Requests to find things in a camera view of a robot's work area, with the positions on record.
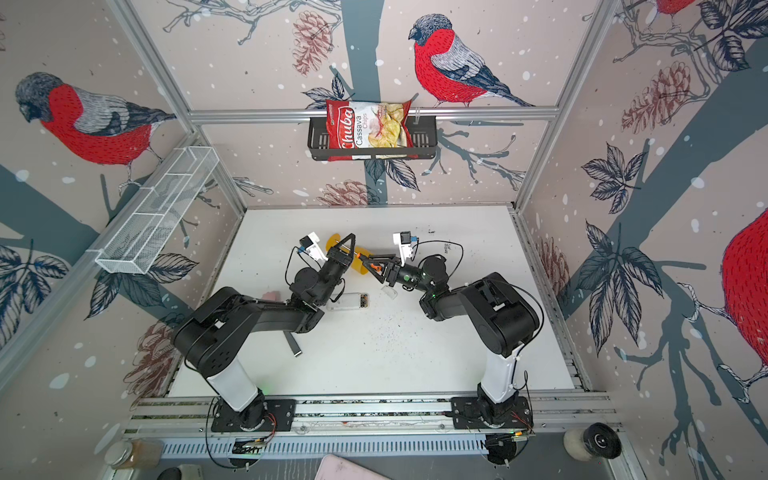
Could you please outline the yellow plastic goblet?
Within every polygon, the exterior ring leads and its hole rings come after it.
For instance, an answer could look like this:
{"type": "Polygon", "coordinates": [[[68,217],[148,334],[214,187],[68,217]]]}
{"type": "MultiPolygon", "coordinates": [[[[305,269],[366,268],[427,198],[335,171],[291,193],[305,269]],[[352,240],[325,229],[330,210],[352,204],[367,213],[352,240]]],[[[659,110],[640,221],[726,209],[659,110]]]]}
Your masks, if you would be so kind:
{"type": "MultiPolygon", "coordinates": [[[[333,246],[337,245],[341,241],[341,239],[342,239],[342,237],[338,233],[331,235],[328,238],[328,240],[326,242],[326,245],[325,245],[326,251],[329,252],[330,249],[333,246]]],[[[362,247],[356,246],[355,247],[354,259],[353,259],[353,261],[351,263],[350,269],[355,271],[355,272],[357,272],[357,273],[359,273],[360,275],[368,275],[369,271],[363,265],[362,256],[369,257],[370,255],[371,255],[370,251],[368,251],[368,250],[366,250],[366,249],[364,249],[362,247]]]]}

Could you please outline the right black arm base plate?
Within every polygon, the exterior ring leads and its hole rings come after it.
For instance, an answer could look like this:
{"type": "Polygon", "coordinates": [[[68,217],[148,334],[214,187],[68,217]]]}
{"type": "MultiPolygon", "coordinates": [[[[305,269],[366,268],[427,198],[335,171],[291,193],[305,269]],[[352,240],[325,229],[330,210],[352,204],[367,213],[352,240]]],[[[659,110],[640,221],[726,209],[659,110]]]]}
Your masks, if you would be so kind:
{"type": "Polygon", "coordinates": [[[527,398],[513,396],[503,403],[485,398],[453,397],[447,416],[457,430],[507,429],[529,431],[533,412],[527,398]]]}

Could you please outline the pink flat object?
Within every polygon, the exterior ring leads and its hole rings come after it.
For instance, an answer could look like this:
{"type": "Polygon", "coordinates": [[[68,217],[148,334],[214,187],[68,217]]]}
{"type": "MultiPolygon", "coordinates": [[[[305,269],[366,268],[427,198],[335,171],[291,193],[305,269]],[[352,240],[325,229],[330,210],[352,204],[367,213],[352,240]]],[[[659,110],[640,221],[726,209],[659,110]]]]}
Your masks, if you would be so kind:
{"type": "Polygon", "coordinates": [[[326,455],[318,467],[315,480],[388,480],[372,470],[335,455],[326,455]]]}

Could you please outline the glass jar amber content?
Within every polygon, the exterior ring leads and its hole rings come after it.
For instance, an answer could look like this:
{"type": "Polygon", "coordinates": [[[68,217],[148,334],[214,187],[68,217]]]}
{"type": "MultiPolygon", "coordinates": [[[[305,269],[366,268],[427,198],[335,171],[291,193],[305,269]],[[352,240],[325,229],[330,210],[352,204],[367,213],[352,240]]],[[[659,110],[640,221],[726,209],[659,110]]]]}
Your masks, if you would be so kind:
{"type": "Polygon", "coordinates": [[[121,440],[106,450],[104,461],[114,470],[151,469],[159,464],[163,450],[160,440],[121,440]]]}

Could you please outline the white black round jar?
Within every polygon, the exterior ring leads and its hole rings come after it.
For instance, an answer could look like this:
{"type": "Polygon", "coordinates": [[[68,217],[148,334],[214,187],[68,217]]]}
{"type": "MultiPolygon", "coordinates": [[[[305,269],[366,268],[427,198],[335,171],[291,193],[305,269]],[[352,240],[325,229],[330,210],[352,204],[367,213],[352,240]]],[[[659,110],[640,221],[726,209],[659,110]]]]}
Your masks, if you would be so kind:
{"type": "Polygon", "coordinates": [[[618,433],[604,423],[568,430],[563,436],[563,446],[571,458],[581,462],[593,458],[613,460],[622,454],[618,433]]]}

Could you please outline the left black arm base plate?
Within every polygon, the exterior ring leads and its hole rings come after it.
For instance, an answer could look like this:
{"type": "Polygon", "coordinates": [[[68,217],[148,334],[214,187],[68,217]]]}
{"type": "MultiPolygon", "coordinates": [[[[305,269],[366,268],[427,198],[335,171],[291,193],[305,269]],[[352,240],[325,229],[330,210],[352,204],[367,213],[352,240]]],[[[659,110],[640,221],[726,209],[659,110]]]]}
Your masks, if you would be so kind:
{"type": "Polygon", "coordinates": [[[224,400],[213,405],[210,429],[214,433],[288,432],[292,428],[297,402],[294,399],[256,400],[242,412],[224,400]]]}

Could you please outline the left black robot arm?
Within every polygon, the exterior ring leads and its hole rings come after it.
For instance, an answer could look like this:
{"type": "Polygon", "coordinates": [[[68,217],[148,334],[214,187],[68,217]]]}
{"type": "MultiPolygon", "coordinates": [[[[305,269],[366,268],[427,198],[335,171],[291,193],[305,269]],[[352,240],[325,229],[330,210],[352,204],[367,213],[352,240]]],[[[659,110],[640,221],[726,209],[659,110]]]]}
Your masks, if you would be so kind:
{"type": "Polygon", "coordinates": [[[218,397],[214,432],[291,428],[295,403],[280,401],[270,406],[238,355],[253,333],[311,331],[324,316],[322,308],[338,299],[333,292],[353,263],[355,246],[356,236],[351,233],[329,250],[320,269],[299,270],[289,285],[291,297],[284,302],[252,298],[223,287],[174,330],[173,346],[218,397]]]}

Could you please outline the orange black screwdriver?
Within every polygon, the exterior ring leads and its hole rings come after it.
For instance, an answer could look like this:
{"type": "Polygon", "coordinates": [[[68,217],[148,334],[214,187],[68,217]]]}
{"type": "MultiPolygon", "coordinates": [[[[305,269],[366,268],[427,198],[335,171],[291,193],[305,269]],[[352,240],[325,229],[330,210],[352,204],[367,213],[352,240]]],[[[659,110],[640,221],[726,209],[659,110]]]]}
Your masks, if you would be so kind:
{"type": "Polygon", "coordinates": [[[356,258],[360,261],[362,267],[366,270],[366,265],[382,265],[381,259],[377,256],[370,257],[368,255],[364,255],[362,253],[357,253],[356,258]]]}

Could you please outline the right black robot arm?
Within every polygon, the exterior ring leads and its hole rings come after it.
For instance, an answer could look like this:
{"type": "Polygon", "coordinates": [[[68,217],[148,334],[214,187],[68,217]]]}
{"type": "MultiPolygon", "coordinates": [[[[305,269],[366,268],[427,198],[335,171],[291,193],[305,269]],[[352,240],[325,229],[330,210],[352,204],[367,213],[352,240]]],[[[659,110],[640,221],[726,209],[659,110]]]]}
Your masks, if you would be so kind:
{"type": "Polygon", "coordinates": [[[543,314],[535,312],[515,286],[493,272],[452,289],[446,259],[440,254],[417,265],[396,256],[358,258],[379,283],[420,291],[419,305],[427,318],[437,322],[469,318],[486,348],[486,365],[475,395],[451,399],[448,416],[456,429],[533,430],[530,401],[521,396],[514,380],[520,354],[540,332],[543,314]]]}

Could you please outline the grey white remote control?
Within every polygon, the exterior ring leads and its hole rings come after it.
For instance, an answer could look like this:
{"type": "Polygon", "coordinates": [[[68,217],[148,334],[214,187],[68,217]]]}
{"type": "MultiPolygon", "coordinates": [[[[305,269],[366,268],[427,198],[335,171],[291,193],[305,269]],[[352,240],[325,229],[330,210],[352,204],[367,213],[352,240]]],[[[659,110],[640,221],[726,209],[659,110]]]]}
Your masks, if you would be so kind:
{"type": "Polygon", "coordinates": [[[365,308],[361,308],[359,304],[361,294],[366,294],[366,293],[344,293],[337,299],[336,302],[330,301],[326,305],[326,309],[328,311],[353,311],[353,310],[365,309],[365,308]]]}

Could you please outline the red cassava chips bag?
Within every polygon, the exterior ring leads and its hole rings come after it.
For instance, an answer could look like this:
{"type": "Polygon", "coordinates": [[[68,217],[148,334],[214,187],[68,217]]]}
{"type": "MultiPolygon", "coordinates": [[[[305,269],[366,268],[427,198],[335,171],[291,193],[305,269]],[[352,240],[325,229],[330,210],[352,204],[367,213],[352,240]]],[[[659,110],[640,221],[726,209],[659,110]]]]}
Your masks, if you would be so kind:
{"type": "Polygon", "coordinates": [[[412,147],[406,117],[411,101],[374,103],[326,101],[326,131],[331,150],[412,147]]]}

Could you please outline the white battery cover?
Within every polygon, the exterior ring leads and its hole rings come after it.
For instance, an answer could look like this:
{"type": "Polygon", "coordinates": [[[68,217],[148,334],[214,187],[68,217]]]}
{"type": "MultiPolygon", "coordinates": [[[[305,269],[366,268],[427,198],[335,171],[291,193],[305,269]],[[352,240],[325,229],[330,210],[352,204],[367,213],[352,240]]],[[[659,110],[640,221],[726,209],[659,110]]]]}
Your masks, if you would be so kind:
{"type": "Polygon", "coordinates": [[[398,296],[398,292],[390,286],[384,285],[381,291],[387,295],[390,299],[395,299],[398,296]]]}

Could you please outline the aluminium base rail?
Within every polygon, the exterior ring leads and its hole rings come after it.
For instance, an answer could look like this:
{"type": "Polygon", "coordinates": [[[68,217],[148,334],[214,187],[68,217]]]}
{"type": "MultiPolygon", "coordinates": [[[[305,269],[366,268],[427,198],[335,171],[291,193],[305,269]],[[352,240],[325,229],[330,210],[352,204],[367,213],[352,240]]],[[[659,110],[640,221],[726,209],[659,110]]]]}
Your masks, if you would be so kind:
{"type": "Polygon", "coordinates": [[[225,418],[214,399],[145,399],[131,414],[126,439],[155,439],[166,458],[244,463],[261,459],[309,459],[326,454],[384,456],[484,454],[488,441],[525,442],[545,433],[564,433],[604,423],[621,424],[604,393],[537,390],[521,394],[522,412],[503,426],[480,420],[457,394],[276,396],[272,414],[245,432],[225,418]]]}

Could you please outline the black wall basket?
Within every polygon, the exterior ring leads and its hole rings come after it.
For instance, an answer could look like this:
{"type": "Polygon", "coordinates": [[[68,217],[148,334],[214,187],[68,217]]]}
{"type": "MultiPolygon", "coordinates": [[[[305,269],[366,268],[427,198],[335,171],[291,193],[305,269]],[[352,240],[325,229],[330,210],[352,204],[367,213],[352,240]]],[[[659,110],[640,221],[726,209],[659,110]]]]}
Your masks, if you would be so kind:
{"type": "Polygon", "coordinates": [[[417,160],[437,153],[434,117],[406,117],[403,123],[329,126],[325,119],[310,120],[307,147],[313,160],[417,160]]]}

